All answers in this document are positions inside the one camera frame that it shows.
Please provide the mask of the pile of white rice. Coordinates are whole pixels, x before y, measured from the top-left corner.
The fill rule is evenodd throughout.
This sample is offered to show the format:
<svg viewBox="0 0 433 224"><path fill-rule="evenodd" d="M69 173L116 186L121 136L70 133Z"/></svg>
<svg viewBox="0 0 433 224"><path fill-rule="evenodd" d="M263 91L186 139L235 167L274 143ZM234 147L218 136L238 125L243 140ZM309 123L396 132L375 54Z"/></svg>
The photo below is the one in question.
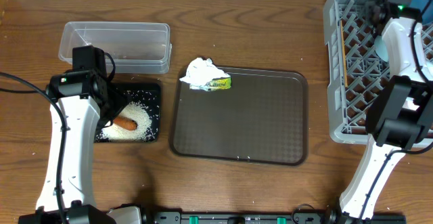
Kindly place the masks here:
<svg viewBox="0 0 433 224"><path fill-rule="evenodd" d="M160 124L160 94L155 91L129 90L127 94L131 102L120 113L137 123L135 131L125 130L118 125L110 125L102 129L96 136L96 142L152 142L157 140Z"/></svg>

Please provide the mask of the yellow green wrapper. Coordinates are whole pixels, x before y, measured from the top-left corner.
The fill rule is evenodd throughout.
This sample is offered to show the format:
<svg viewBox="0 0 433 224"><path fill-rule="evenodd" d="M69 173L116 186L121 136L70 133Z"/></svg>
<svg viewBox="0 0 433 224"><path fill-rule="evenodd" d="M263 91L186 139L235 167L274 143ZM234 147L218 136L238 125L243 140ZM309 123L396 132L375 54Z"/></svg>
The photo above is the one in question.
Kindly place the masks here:
<svg viewBox="0 0 433 224"><path fill-rule="evenodd" d="M190 89L203 91L216 91L231 88L231 77L223 79L213 79L205 85L190 85Z"/></svg>

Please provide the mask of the white tissue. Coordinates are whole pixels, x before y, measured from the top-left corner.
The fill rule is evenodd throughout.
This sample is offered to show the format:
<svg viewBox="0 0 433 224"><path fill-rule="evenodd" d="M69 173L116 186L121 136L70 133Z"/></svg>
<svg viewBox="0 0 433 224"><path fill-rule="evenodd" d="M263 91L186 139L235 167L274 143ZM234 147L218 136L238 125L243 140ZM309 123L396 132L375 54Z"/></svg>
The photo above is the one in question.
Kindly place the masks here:
<svg viewBox="0 0 433 224"><path fill-rule="evenodd" d="M231 77L229 74L217 68L210 58L196 58L187 67L185 75L179 80L189 85L205 85L213 79Z"/></svg>

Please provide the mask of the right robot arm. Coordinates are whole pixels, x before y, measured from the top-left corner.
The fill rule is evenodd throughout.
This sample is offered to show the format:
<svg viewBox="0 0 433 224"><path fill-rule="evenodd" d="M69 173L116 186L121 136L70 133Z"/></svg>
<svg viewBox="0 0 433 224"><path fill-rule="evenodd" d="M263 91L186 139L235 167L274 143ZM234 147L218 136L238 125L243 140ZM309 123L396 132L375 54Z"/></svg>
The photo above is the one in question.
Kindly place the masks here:
<svg viewBox="0 0 433 224"><path fill-rule="evenodd" d="M432 73L426 63L422 24L431 20L432 0L371 0L367 22L375 30L376 53L390 66L390 81L366 115L368 142L349 186L323 223L370 223L391 172L432 126Z"/></svg>

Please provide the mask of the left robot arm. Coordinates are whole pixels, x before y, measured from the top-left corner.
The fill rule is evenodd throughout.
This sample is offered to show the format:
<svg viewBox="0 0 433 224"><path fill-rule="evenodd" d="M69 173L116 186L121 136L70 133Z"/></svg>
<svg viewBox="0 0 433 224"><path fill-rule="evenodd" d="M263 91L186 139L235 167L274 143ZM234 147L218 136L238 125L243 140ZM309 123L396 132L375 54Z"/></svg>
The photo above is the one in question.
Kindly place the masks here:
<svg viewBox="0 0 433 224"><path fill-rule="evenodd" d="M72 50L72 69L51 78L42 93L50 102L51 145L35 213L18 223L142 223L139 206L97 209L92 164L95 137L129 104L106 70L110 56L92 45Z"/></svg>

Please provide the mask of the pale pink cup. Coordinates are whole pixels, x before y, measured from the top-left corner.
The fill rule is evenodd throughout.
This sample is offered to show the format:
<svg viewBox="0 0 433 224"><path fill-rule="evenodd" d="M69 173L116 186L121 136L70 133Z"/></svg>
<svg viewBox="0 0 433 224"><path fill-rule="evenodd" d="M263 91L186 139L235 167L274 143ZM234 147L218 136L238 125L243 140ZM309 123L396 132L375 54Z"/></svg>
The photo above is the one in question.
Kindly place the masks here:
<svg viewBox="0 0 433 224"><path fill-rule="evenodd" d="M405 103L403 104L404 109L416 111L419 106L415 104L415 101L412 97L407 97Z"/></svg>

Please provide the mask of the light blue small bowl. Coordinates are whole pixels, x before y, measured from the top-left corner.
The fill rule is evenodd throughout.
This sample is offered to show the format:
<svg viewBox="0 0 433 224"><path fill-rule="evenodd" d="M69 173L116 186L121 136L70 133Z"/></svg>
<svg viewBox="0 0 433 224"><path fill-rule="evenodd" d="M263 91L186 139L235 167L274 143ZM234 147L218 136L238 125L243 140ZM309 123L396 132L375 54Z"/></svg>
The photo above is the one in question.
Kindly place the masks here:
<svg viewBox="0 0 433 224"><path fill-rule="evenodd" d="M383 60L385 62L389 62L389 56L388 56L387 48L386 48L385 42L382 39L382 36L378 35L375 38L374 47L375 47L375 52L376 52L377 56L381 60Z"/></svg>

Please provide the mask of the wooden chopstick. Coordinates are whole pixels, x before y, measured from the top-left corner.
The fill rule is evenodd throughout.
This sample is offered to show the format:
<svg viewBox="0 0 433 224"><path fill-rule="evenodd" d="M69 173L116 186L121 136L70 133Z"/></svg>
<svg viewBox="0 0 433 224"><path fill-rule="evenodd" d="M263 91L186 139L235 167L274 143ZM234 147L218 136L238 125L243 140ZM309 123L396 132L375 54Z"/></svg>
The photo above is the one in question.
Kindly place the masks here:
<svg viewBox="0 0 433 224"><path fill-rule="evenodd" d="M348 87L348 77L347 77L347 63L346 63L346 50L344 42L344 25L343 21L340 19L340 32L341 32L341 42L342 42L342 61L343 61L343 75L344 75L344 87Z"/></svg>

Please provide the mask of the orange carrot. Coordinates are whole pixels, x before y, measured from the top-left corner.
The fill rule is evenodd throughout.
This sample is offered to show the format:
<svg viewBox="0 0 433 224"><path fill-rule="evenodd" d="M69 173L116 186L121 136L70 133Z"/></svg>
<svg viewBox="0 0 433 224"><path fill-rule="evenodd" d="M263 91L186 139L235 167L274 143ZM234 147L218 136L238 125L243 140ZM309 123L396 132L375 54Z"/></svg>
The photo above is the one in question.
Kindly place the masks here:
<svg viewBox="0 0 433 224"><path fill-rule="evenodd" d="M116 117L113 123L128 131L135 131L137 129L137 123L134 120L123 116Z"/></svg>

